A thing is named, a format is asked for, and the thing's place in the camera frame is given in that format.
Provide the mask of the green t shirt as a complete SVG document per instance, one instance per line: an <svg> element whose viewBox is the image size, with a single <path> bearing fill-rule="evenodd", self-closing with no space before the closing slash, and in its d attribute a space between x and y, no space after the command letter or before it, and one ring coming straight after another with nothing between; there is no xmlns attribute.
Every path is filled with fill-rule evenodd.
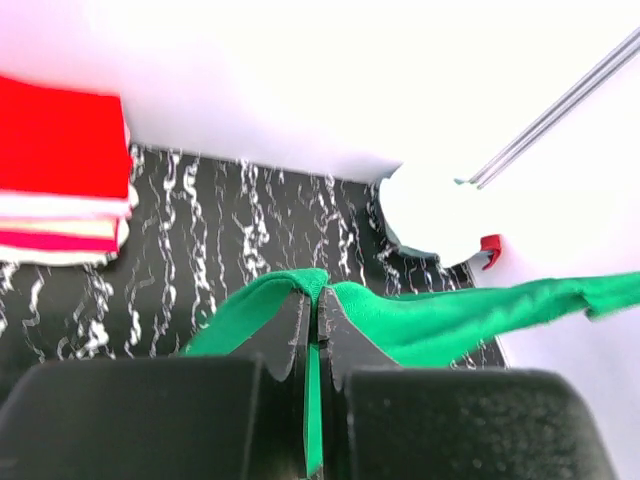
<svg viewBox="0 0 640 480"><path fill-rule="evenodd" d="M576 312L596 319L639 303L636 272L383 297L355 282L332 283L323 269L274 271L234 292L181 353L229 354L276 315L291 291L302 291L316 308L325 289L337 295L348 319L403 367L448 367L498 335Z"/></svg>

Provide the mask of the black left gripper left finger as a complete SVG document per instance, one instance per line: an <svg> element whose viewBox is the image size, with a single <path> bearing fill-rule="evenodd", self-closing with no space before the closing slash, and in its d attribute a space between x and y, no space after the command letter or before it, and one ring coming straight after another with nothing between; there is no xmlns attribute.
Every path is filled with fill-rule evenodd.
<svg viewBox="0 0 640 480"><path fill-rule="evenodd" d="M5 479L300 479L310 301L225 356L50 362L1 409Z"/></svg>

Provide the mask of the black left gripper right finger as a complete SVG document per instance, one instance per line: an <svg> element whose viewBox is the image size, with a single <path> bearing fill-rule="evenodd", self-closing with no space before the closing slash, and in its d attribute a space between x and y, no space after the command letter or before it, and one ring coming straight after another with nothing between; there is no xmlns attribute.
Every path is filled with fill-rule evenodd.
<svg viewBox="0 0 640 480"><path fill-rule="evenodd" d="M539 370L404 368L319 300L328 479L611 479L593 417Z"/></svg>

